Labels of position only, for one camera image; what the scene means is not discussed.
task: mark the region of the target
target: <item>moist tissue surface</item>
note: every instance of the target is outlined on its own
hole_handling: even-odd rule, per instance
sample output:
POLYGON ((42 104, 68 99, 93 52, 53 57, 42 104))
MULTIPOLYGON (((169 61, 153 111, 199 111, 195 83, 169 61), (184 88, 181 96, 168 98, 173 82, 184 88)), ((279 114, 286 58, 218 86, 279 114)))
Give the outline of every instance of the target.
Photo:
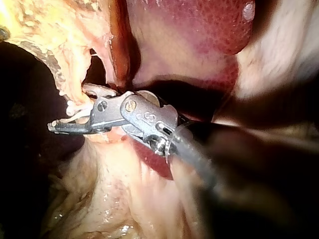
MULTIPOLYGON (((112 40, 121 39, 121 31, 112 31, 112 25, 123 18, 112 18, 116 13, 109 5, 116 3, 0 0, 0 26, 10 31, 7 41, 48 66, 57 89, 69 101, 69 115, 89 111, 94 101, 81 85, 91 64, 90 49, 104 65, 106 82, 119 80, 114 62, 126 48, 111 50, 112 40)), ((261 21, 256 32, 252 32, 255 3, 249 0, 128 0, 127 14, 139 57, 126 53, 126 62, 139 64, 133 76, 123 71, 126 80, 145 87, 174 78, 205 89, 232 91, 232 99, 214 119, 217 122, 247 120, 236 112, 245 109, 243 100, 249 102, 271 89, 311 77, 318 69, 318 59, 311 57, 319 51, 315 1, 277 1, 272 13, 265 13, 267 23, 261 21)), ((297 129, 294 133, 307 136, 303 128, 297 129)), ((56 194, 43 219, 42 235, 51 239, 202 238, 203 221, 192 199, 179 190, 186 188, 187 180, 185 185, 175 184, 168 179, 168 168, 156 172, 150 167, 150 158, 140 154, 119 129, 86 137, 83 147, 63 165, 62 177, 50 175, 56 194)), ((185 176, 176 168, 172 173, 185 176)), ((218 188, 224 200, 278 223, 288 222, 289 209, 271 190, 249 183, 244 191, 234 190, 227 183, 221 180, 218 188), (251 204, 256 190, 271 206, 251 204), (283 216, 278 219, 279 209, 283 216)))

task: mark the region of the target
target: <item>metal screw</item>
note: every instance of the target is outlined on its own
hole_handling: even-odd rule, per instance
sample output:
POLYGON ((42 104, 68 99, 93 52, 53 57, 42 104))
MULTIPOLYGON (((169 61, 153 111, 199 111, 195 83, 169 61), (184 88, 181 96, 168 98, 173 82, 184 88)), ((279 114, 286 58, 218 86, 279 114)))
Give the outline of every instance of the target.
POLYGON ((136 108, 136 102, 133 100, 130 100, 125 104, 125 109, 127 112, 133 112, 135 108, 136 108))
POLYGON ((98 111, 103 112, 108 106, 108 103, 106 101, 102 101, 98 104, 98 111))

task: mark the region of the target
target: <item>metal grasper jaw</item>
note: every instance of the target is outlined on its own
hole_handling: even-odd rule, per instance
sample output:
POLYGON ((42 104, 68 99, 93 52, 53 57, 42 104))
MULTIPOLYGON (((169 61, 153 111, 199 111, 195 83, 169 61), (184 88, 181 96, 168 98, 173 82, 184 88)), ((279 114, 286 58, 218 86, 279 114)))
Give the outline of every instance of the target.
POLYGON ((121 126, 129 136, 165 157, 165 146, 178 119, 176 109, 171 105, 160 107, 153 93, 127 91, 120 96, 98 96, 85 124, 55 120, 48 129, 61 134, 96 134, 121 126))

